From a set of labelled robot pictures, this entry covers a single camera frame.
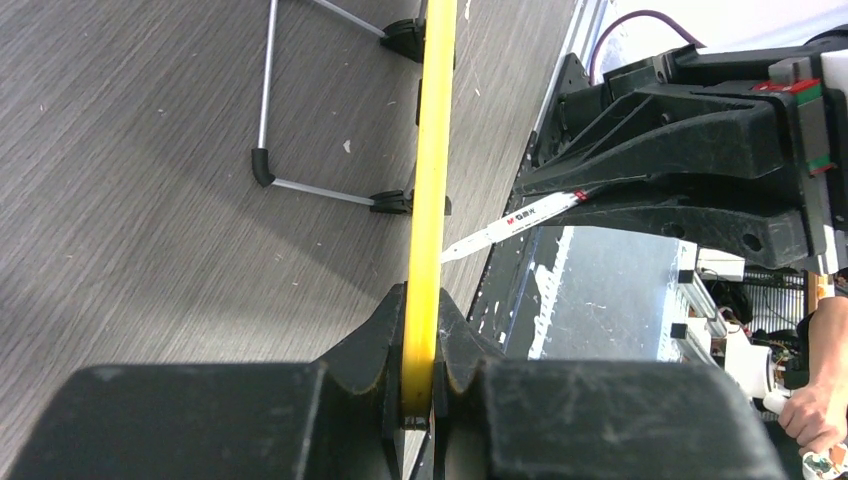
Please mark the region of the bystander forearm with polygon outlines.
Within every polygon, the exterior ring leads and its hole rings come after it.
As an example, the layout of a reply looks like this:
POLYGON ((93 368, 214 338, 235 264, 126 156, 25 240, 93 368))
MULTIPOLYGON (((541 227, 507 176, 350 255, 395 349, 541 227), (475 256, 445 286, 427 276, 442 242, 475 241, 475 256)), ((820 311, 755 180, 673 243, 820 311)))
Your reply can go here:
POLYGON ((839 397, 847 396, 847 299, 829 297, 818 303, 808 322, 810 384, 839 397))

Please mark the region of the bystander bare hand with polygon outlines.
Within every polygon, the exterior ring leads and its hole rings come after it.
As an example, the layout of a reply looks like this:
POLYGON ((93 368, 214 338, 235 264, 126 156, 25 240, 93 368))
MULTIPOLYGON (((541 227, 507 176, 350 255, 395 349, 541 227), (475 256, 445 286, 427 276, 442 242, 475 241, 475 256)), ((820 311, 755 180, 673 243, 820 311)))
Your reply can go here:
POLYGON ((778 422, 801 455, 826 453, 847 437, 847 387, 811 382, 795 390, 778 422))

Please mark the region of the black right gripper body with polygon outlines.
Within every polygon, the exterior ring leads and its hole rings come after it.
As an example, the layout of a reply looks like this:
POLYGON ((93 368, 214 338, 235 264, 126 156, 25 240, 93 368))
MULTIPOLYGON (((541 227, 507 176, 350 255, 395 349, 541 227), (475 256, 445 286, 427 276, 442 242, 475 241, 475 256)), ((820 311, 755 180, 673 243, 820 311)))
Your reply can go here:
POLYGON ((805 268, 833 274, 847 265, 847 29, 834 27, 805 44, 702 54, 694 45, 652 59, 658 82, 713 85, 751 81, 753 91, 791 96, 790 126, 812 197, 807 221, 812 252, 805 268))

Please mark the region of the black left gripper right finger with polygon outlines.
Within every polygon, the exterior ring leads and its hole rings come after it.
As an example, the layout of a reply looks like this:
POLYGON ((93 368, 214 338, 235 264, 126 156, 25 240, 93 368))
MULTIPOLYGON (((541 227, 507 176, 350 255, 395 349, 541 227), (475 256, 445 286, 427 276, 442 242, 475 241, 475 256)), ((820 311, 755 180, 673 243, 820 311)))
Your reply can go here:
POLYGON ((440 295, 437 479, 782 479, 758 416, 699 364, 507 358, 440 295))

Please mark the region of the yellow framed whiteboard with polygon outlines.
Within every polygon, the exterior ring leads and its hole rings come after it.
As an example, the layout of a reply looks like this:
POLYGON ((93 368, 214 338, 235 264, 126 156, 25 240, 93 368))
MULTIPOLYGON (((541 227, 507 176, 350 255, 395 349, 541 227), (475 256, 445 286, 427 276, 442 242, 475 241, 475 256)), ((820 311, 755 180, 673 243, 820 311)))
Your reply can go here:
POLYGON ((415 421, 432 401, 456 24, 455 1, 429 3, 400 376, 402 415, 415 421))

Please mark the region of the black whiteboard stand clip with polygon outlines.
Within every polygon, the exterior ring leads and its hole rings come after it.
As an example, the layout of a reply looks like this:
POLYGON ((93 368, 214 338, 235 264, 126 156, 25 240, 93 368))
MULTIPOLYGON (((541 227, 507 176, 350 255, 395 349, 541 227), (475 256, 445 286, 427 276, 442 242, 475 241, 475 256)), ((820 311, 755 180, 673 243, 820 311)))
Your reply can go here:
POLYGON ((398 20, 383 29, 380 46, 417 64, 424 61, 426 42, 425 19, 398 20))

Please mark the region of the aluminium frame rail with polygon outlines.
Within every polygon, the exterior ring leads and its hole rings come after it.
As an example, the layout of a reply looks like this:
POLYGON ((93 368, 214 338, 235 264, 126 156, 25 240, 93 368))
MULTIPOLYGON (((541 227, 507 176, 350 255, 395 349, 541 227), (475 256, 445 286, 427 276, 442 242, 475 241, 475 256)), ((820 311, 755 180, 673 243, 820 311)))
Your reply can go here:
POLYGON ((691 242, 678 244, 660 359, 732 370, 748 360, 747 334, 728 301, 727 284, 716 270, 731 265, 741 267, 744 262, 723 252, 702 254, 691 242))

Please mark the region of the white blue whiteboard marker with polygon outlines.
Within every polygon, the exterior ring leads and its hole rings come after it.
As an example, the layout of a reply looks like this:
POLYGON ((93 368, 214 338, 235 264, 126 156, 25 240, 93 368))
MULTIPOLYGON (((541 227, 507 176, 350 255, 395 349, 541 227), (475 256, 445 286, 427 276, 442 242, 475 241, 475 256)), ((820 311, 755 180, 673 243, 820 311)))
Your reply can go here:
POLYGON ((465 258, 487 246, 502 242, 526 230, 553 219, 555 216, 585 202, 590 194, 578 190, 574 192, 556 192, 544 196, 529 205, 518 208, 512 213, 493 221, 463 239, 446 247, 441 253, 440 263, 465 258))

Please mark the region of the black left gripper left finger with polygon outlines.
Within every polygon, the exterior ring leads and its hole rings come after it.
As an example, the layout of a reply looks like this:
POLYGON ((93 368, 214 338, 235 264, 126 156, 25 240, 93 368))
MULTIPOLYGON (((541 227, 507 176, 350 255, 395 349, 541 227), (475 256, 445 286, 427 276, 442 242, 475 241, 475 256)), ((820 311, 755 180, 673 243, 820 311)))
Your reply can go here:
POLYGON ((398 479, 405 288, 308 363, 100 365, 37 421, 13 479, 398 479))

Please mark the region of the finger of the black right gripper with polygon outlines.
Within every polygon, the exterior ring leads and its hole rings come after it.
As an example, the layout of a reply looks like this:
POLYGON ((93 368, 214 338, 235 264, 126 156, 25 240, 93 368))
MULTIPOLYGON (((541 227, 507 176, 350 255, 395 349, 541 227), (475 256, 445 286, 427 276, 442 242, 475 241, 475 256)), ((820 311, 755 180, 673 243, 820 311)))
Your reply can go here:
POLYGON ((786 114, 774 96, 637 90, 614 101, 513 190, 537 196, 664 175, 759 179, 794 160, 786 114))
POLYGON ((601 192, 543 223, 645 233, 721 250, 779 269, 812 256, 798 207, 751 195, 601 192))

